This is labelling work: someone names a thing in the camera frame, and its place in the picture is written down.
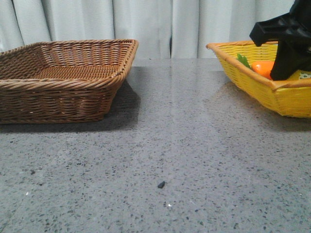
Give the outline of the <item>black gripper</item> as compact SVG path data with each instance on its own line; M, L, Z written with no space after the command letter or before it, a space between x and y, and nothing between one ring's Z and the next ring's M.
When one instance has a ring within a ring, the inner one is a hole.
M296 0L288 13L256 22L250 38L256 46L279 41L270 73L272 80L286 80L298 70L310 71L311 2Z

